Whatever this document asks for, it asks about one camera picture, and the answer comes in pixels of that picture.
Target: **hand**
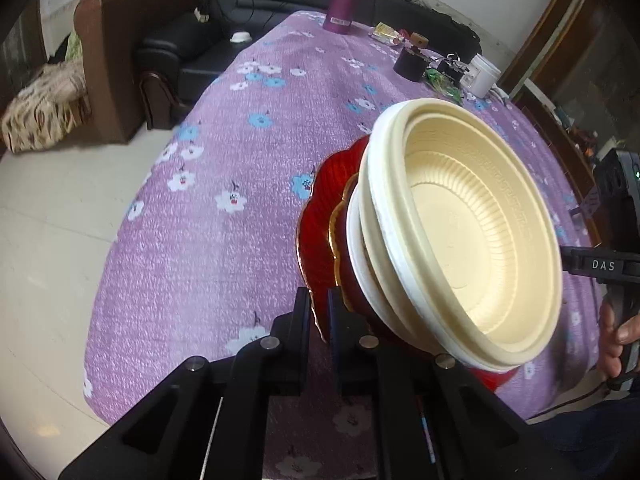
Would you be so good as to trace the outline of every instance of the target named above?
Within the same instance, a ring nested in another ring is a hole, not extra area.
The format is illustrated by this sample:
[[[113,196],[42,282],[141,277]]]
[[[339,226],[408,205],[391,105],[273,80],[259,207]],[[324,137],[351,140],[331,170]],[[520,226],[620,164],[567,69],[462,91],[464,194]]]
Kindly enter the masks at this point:
[[[622,371],[622,363],[620,362],[622,346],[640,339],[640,314],[633,316],[617,330],[614,328],[615,323],[613,308],[609,303],[603,301],[600,305],[598,370],[608,378],[617,377]]]

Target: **tile floor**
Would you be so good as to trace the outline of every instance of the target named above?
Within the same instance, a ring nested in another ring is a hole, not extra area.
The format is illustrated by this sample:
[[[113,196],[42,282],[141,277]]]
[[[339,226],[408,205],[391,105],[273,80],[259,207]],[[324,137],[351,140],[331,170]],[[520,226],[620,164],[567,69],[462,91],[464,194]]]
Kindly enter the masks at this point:
[[[47,479],[106,428],[84,402],[84,344],[111,241],[171,132],[0,160],[0,416]]]

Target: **metal bolt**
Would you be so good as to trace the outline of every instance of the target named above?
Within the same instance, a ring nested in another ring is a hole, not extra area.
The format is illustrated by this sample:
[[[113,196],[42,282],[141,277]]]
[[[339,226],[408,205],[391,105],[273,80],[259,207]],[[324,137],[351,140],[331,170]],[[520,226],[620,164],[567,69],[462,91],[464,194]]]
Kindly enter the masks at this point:
[[[260,339],[260,346],[265,350],[273,350],[280,345],[280,340],[273,335],[268,335]]]
[[[204,357],[201,357],[198,355],[194,357],[189,357],[184,362],[185,368],[187,368],[187,370],[191,370],[192,372],[196,370],[200,370],[206,364],[209,364],[209,361],[207,361]]]
[[[374,335],[364,335],[358,341],[358,344],[367,350],[371,350],[380,344],[378,338]]]
[[[449,354],[439,354],[436,355],[436,364],[444,370],[449,370],[456,365],[456,360]]]

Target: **purple floral tablecloth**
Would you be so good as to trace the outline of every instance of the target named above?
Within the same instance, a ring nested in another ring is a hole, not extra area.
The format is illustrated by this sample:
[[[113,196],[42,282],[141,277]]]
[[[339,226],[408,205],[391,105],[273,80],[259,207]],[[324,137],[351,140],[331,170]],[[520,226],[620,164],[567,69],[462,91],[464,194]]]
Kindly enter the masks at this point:
[[[398,53],[368,28],[340,36],[297,12],[244,50],[159,155],[111,247],[86,346],[84,394],[114,422],[183,359],[235,354],[292,309],[302,285],[296,222],[314,168],[368,134],[396,102],[434,96],[392,70]],[[561,244],[587,245],[554,156],[511,104],[468,94],[538,183]],[[597,358],[598,297],[564,275],[548,348],[498,394],[522,417],[546,408]],[[302,397],[272,400],[265,478],[374,475],[370,407],[334,392],[330,353],[312,331]]]

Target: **stack of bowls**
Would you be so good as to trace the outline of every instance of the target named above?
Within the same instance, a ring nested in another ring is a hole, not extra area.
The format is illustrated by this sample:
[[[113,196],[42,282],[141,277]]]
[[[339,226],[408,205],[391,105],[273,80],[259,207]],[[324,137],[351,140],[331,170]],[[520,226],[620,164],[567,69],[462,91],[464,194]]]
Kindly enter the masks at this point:
[[[561,306],[545,203],[486,124],[438,99],[376,121],[347,213],[358,283],[416,348],[505,372],[538,355]]]

